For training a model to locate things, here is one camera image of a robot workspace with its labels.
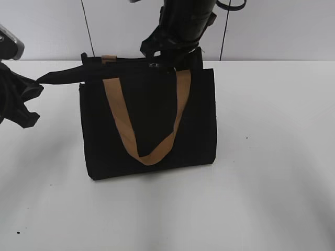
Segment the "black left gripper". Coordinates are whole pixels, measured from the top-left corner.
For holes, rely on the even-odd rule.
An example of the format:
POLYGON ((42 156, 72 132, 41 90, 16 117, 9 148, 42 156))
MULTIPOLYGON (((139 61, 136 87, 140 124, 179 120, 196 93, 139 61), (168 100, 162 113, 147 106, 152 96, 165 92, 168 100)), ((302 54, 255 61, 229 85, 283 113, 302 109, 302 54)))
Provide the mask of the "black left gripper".
POLYGON ((23 77, 1 63, 1 121, 10 120, 22 128, 33 127, 40 115, 30 112, 25 102, 40 96, 44 87, 40 84, 65 85, 88 83, 101 79, 102 65, 81 65, 71 69, 49 72, 34 81, 23 77))

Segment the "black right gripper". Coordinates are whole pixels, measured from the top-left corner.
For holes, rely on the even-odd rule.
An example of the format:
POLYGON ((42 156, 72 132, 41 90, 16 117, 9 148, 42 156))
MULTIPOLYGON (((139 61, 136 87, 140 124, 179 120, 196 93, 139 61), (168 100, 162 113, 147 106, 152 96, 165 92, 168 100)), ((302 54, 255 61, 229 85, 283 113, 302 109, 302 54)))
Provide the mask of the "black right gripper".
POLYGON ((164 1, 159 25, 142 41, 140 51, 146 58, 161 52, 161 76, 189 76, 203 69, 202 50, 179 49, 198 44, 206 30, 215 1, 164 1))

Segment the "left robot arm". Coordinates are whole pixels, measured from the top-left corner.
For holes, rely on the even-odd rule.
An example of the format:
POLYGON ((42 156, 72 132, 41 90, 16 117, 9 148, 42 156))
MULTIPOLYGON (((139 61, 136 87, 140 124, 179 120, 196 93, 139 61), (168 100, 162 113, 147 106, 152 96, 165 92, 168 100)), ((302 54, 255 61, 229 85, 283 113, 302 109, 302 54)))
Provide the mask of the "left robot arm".
MULTIPOLYGON (((1 61, 19 60, 25 49, 24 44, 13 35, 8 29, 1 25, 1 61)), ((65 85, 93 80, 92 69, 99 68, 95 63, 101 60, 98 57, 87 57, 86 53, 81 54, 82 65, 64 71, 49 72, 37 80, 21 76, 13 72, 7 65, 1 62, 1 123, 7 119, 21 126, 22 128, 33 127, 40 115, 30 112, 25 102, 40 96, 44 87, 41 84, 65 85)), ((81 111, 91 110, 91 113, 103 114, 103 104, 106 97, 95 101, 89 99, 89 90, 82 90, 80 101, 81 111)))

